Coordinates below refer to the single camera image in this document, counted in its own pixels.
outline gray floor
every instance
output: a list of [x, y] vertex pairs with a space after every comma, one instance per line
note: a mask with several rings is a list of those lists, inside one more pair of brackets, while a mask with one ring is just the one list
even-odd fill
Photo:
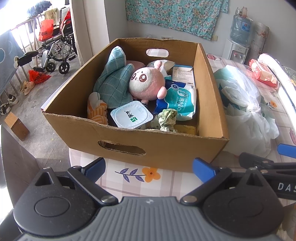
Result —
[[[36, 158], [39, 167], [50, 166], [54, 171], [66, 171], [70, 167], [69, 150], [68, 146], [47, 122], [40, 107], [64, 81], [80, 68], [77, 57], [69, 61], [69, 64], [70, 70], [66, 75], [60, 74], [58, 69], [56, 69], [53, 73], [49, 73], [51, 77], [47, 81], [35, 85], [26, 96], [19, 92], [20, 84], [18, 80], [15, 77], [12, 79], [13, 84], [19, 92], [19, 96], [17, 96], [19, 102], [12, 107], [11, 112], [13, 112], [30, 131], [23, 142], [12, 133], [11, 129], [4, 122], [6, 115], [0, 117], [0, 124], [2, 124], [13, 137]], [[22, 70], [19, 69], [17, 72], [21, 80], [25, 80]], [[8, 93], [16, 95], [11, 85], [8, 85], [6, 90]], [[3, 93], [1, 95], [1, 101], [3, 103], [7, 102], [6, 94]]]

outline white container lid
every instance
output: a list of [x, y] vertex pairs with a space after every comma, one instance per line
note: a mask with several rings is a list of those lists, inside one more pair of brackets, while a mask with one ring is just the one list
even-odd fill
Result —
[[110, 114], [118, 127], [126, 129], [135, 129], [153, 119], [150, 111], [136, 100], [112, 110]]

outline wall socket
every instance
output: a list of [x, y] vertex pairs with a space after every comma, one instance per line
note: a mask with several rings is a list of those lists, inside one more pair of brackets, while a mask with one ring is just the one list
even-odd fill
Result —
[[173, 39], [172, 36], [161, 36], [160, 39], [164, 40], [164, 39]]
[[218, 41], [218, 36], [217, 35], [212, 35], [212, 40], [213, 41]]

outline floral curtain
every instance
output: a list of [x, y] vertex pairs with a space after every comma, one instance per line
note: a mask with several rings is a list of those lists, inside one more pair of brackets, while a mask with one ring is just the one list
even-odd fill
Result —
[[151, 23], [211, 40], [229, 0], [126, 0], [128, 21]]

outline plush toy ear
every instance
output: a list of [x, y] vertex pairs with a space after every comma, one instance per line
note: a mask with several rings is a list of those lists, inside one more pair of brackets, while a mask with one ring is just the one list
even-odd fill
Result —
[[163, 63], [160, 60], [157, 60], [154, 62], [154, 68], [159, 70], [162, 64]]
[[162, 86], [157, 93], [157, 98], [161, 100], [166, 96], [166, 94], [167, 94], [167, 90], [164, 86]]

